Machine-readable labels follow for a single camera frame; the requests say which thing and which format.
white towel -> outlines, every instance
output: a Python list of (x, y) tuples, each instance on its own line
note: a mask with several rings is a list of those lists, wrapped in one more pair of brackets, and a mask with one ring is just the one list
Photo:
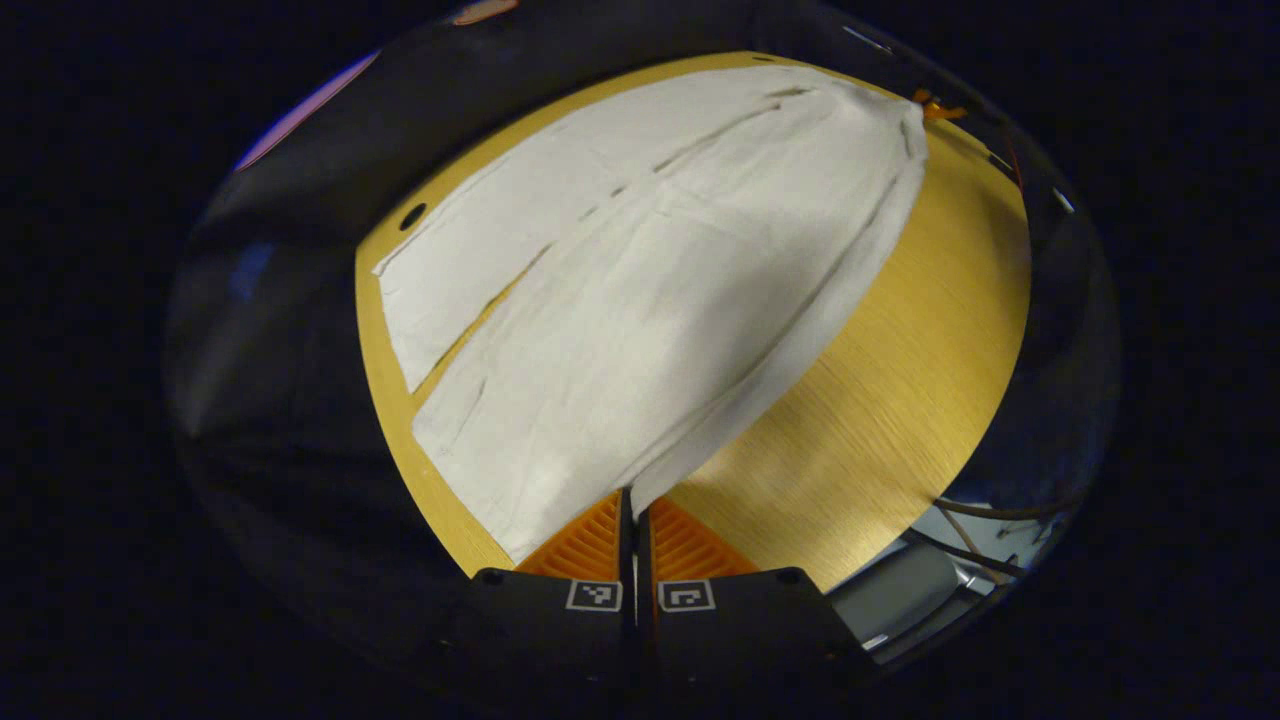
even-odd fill
[(538, 258), (415, 437), (515, 562), (622, 486), (639, 514), (835, 338), (924, 160), (916, 105), (808, 68), (695, 73), (568, 115), (380, 268), (384, 300), (421, 302), (387, 306), (416, 387)]

cable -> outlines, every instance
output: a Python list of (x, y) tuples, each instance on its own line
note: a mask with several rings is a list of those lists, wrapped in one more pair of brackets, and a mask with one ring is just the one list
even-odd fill
[(1066, 500), (1060, 500), (1057, 502), (1051, 502), (1048, 505), (1041, 505), (1037, 507), (1024, 507), (1019, 510), (992, 510), (989, 507), (974, 507), (972, 505), (960, 505), (959, 502), (942, 500), (941, 497), (934, 500), (933, 505), (942, 510), (950, 510), (952, 512), (959, 512), (961, 515), (973, 515), (974, 518), (986, 518), (988, 520), (1038, 520), (1041, 518), (1047, 518), (1050, 515), (1057, 515), (1064, 510), (1070, 510), (1071, 507), (1079, 505), (1082, 500), (1084, 500), (1084, 493), (1073, 495)]
[[(960, 536), (960, 539), (964, 541), (964, 546), (969, 548), (969, 552), (980, 555), (980, 551), (978, 550), (978, 543), (973, 542), (973, 538), (969, 537), (969, 533), (965, 532), (964, 525), (961, 525), (960, 521), (956, 520), (955, 515), (947, 512), (946, 510), (942, 510), (941, 507), (938, 509), (938, 511), (942, 512), (942, 516), (947, 519), (947, 523), (951, 523), (951, 528), (956, 532), (957, 536)], [(982, 570), (983, 573), (987, 574), (991, 582), (996, 583), (997, 585), (1002, 585), (1009, 582), (1009, 578), (1002, 573), (997, 573), (988, 568), (983, 568)]]
[(968, 560), (969, 562), (982, 565), (988, 570), (998, 570), (1006, 575), (1012, 575), (1015, 578), (1027, 577), (1027, 570), (1024, 568), (1019, 568), (1018, 565), (1014, 565), (1011, 562), (1001, 562), (1000, 560), (992, 560), (986, 555), (978, 555), (977, 552), (969, 552), (968, 550), (960, 550), (959, 547), (952, 547), (942, 541), (931, 538), (929, 536), (922, 533), (920, 530), (916, 530), (915, 528), (908, 528), (906, 530), (904, 530), (902, 537), (914, 539), (916, 542), (923, 542), (925, 544), (931, 544), (941, 550), (942, 552), (946, 552), (947, 555), (954, 555), (961, 560)]
[(1018, 151), (1014, 150), (1014, 136), (1009, 133), (1009, 127), (1005, 127), (1005, 145), (1009, 146), (1009, 159), (1014, 161), (1014, 176), (1018, 178), (1018, 192), (1023, 195), (1027, 191), (1023, 188), (1023, 169), (1018, 165)]

yellow table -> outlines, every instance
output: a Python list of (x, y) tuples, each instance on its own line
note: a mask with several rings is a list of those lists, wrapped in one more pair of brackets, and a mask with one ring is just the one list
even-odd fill
[[(467, 575), (513, 564), (431, 465), (411, 424), (458, 350), (520, 279), (408, 393), (374, 265), (412, 232), (399, 228), (412, 208), (436, 206), (568, 113), (669, 77), (764, 61), (804, 64), (759, 53), (707, 55), (552, 102), (442, 168), (360, 245), (360, 343), (378, 418), (422, 516)], [(982, 142), (946, 120), (925, 126), (929, 160), (919, 200), (849, 324), (748, 432), (667, 495), (758, 566), (799, 565), (823, 591), (883, 550), (951, 483), (996, 413), (1027, 322), (1030, 255), (1018, 187), (987, 161)]]

